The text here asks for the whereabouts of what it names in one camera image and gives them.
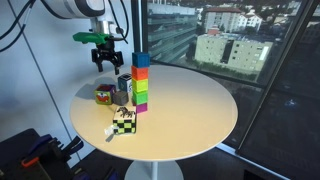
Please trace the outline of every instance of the magenta block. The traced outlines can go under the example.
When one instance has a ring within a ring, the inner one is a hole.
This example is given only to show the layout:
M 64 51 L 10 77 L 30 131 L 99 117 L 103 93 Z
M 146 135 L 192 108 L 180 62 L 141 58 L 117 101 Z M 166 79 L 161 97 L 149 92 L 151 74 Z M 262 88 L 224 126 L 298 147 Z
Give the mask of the magenta block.
M 145 111 L 148 111 L 148 103 L 139 104 L 139 105 L 137 105 L 134 101 L 132 101 L 132 103 L 133 103 L 134 106 L 136 106 L 137 114 L 145 112 Z

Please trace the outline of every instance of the grey block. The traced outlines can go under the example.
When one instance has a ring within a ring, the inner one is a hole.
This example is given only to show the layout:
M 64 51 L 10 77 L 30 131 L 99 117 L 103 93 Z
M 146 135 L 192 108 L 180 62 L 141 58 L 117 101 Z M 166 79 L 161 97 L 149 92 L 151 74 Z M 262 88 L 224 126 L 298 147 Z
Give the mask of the grey block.
M 114 104 L 123 106 L 129 101 L 129 96 L 127 92 L 117 91 L 113 94 L 112 99 Z

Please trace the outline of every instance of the cable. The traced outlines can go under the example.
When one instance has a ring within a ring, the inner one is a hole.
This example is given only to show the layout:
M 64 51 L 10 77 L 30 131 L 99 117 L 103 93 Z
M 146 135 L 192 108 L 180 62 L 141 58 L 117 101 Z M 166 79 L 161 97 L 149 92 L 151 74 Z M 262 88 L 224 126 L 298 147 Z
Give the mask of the cable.
M 117 20 L 117 16 L 115 15 L 115 12 L 114 12 L 112 3 L 111 3 L 110 0 L 108 0 L 108 2 L 109 2 L 109 5 L 110 5 L 110 8 L 111 8 L 111 12 L 112 12 L 112 15 L 113 15 L 113 17 L 114 17 L 114 20 L 115 20 L 118 28 L 121 29 L 121 28 L 120 28 L 120 25 L 119 25 L 119 23 L 118 23 L 118 20 Z M 126 18 L 126 24 L 127 24 L 126 35 L 123 35 L 123 32 L 120 31 L 120 34 L 121 34 L 122 38 L 110 38 L 110 39 L 112 39 L 112 40 L 114 40 L 114 41 L 122 41 L 122 40 L 124 40 L 124 41 L 128 44 L 128 41 L 126 40 L 126 37 L 128 36 L 128 31 L 129 31 L 128 14 L 127 14 L 126 8 L 125 8 L 125 6 L 124 6 L 123 0 L 120 0 L 120 2 L 121 2 L 122 8 L 123 8 L 123 11 L 124 11 L 124 14 L 125 14 L 125 18 Z
M 14 20 L 13 24 L 11 25 L 11 27 L 2 35 L 0 36 L 0 40 L 3 39 L 4 37 L 6 37 L 12 30 L 13 28 L 18 24 L 21 16 L 23 15 L 23 13 L 26 11 L 26 9 L 28 8 L 28 6 L 30 5 L 31 1 L 28 1 L 24 7 L 22 8 L 22 10 L 20 11 L 19 15 L 17 16 L 17 18 Z
M 21 18 L 22 14 L 26 11 L 26 8 L 29 6 L 27 15 L 26 15 L 26 17 L 25 17 L 25 19 L 24 19 L 23 25 L 22 25 L 22 27 L 21 27 L 18 35 L 14 38 L 14 40 L 13 40 L 8 46 L 0 49 L 0 52 L 3 52 L 3 51 L 5 51 L 5 50 L 9 49 L 9 48 L 10 48 L 14 43 L 16 43 L 16 41 L 19 39 L 19 37 L 21 36 L 21 34 L 23 33 L 23 31 L 24 31 L 24 29 L 25 29 L 25 27 L 26 27 L 27 20 L 28 20 L 29 14 L 30 14 L 30 12 L 31 12 L 31 9 L 32 9 L 34 3 L 35 3 L 35 0 L 30 0 L 30 1 L 28 1 L 28 2 L 24 5 L 24 7 L 22 8 L 22 10 L 20 11 L 19 15 L 17 16 L 17 18 L 15 19 L 15 21 L 13 22 L 13 24 L 12 24 L 12 26 L 9 28 L 9 30 L 6 31 L 6 32 L 1 36 L 0 40 L 1 40 L 2 38 L 6 37 L 6 36 L 12 31 L 12 29 L 14 28 L 14 26 L 16 26 L 17 23 L 19 22 L 19 19 Z

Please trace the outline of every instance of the toy block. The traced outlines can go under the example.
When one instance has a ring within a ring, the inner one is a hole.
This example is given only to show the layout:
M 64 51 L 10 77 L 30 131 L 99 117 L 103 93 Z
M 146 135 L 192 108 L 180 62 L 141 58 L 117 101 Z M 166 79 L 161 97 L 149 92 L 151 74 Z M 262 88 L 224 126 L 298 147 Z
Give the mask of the toy block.
M 94 91 L 97 104 L 111 105 L 112 96 L 116 92 L 116 86 L 113 84 L 100 84 Z
M 136 133 L 137 119 L 136 107 L 119 106 L 117 107 L 113 118 L 114 134 Z
M 112 100 L 114 104 L 123 106 L 129 101 L 129 96 L 127 92 L 118 91 L 113 94 Z
M 132 78 L 132 89 L 136 92 L 148 90 L 148 79 L 136 80 Z
M 134 101 L 132 101 L 133 106 L 136 106 L 136 112 L 137 114 L 148 111 L 148 103 L 143 104 L 136 104 Z
M 136 68 L 131 66 L 132 78 L 136 80 L 148 79 L 148 69 L 149 68 Z
M 134 52 L 132 53 L 132 65 L 137 68 L 150 66 L 150 55 L 148 53 Z
M 132 99 L 135 104 L 140 105 L 148 102 L 148 91 L 136 92 L 133 91 Z
M 127 73 L 119 76 L 118 87 L 121 91 L 131 92 L 132 91 L 131 74 Z

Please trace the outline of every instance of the round table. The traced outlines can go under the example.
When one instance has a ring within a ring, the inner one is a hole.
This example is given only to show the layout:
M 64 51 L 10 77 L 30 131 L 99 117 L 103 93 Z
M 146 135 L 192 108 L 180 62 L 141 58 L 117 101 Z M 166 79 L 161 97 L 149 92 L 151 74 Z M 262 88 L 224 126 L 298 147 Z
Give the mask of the round table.
M 237 105 L 218 82 L 184 68 L 152 65 L 148 80 L 148 111 L 137 114 L 135 134 L 115 135 L 106 142 L 104 129 L 112 125 L 117 105 L 97 104 L 94 90 L 99 84 L 117 85 L 114 72 L 93 79 L 76 93 L 70 108 L 72 125 L 97 149 L 134 160 L 126 179 L 183 179 L 175 160 L 221 143 L 236 124 Z M 132 106 L 131 93 L 129 99 L 126 106 Z

